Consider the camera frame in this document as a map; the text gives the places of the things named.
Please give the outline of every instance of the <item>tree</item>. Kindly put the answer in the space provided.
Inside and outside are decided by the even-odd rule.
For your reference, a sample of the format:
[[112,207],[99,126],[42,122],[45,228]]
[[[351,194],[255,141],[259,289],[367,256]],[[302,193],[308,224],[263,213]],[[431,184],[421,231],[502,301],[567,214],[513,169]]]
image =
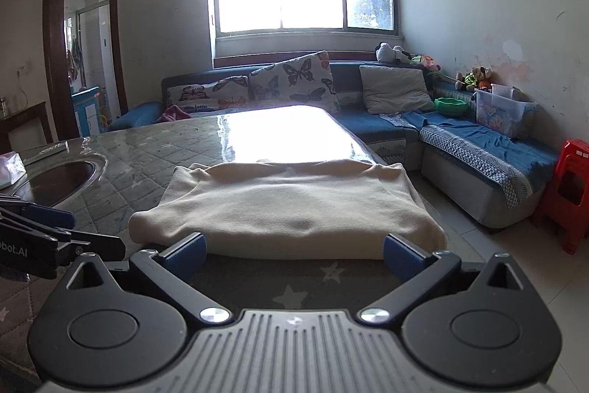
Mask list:
[[356,27],[392,29],[392,0],[359,0],[352,17]]

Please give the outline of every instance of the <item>wooden side table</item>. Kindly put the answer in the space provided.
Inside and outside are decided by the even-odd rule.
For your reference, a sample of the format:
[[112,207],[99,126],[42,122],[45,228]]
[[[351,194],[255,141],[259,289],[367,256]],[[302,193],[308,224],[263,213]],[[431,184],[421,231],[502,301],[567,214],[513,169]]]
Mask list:
[[53,136],[51,135],[51,127],[49,127],[45,102],[41,102],[26,109],[19,110],[18,112],[11,113],[8,117],[0,119],[0,154],[6,154],[7,152],[13,151],[13,147],[10,145],[10,139],[8,138],[8,133],[34,119],[40,120],[43,134],[45,134],[45,141],[48,144],[53,143]]

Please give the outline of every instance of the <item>floor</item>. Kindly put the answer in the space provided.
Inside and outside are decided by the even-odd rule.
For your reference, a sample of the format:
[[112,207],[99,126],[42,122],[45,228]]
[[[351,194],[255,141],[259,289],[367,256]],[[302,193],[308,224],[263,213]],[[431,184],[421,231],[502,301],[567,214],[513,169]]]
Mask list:
[[563,348],[550,377],[557,393],[589,391],[589,242],[571,256],[561,250],[549,225],[528,220],[490,236],[449,197],[419,173],[410,174],[419,193],[485,259],[509,252],[519,262],[558,323]]

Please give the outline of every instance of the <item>pink cloth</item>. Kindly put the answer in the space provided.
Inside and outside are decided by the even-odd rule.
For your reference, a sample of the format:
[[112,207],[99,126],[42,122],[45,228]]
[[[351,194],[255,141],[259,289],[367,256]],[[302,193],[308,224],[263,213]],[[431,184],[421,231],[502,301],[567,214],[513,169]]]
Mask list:
[[176,104],[168,107],[164,110],[164,113],[161,114],[160,118],[157,119],[158,122],[174,122],[174,120],[184,120],[190,119],[189,113],[184,112],[180,107]]

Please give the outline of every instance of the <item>beige garment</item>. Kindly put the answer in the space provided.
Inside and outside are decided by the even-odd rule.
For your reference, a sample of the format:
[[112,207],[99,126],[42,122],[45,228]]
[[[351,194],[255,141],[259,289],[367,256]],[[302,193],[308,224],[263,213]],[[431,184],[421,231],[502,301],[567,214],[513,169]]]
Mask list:
[[160,204],[129,220],[137,243],[195,231],[209,253],[251,259],[381,259],[390,232],[447,245],[401,164],[353,160],[178,166]]

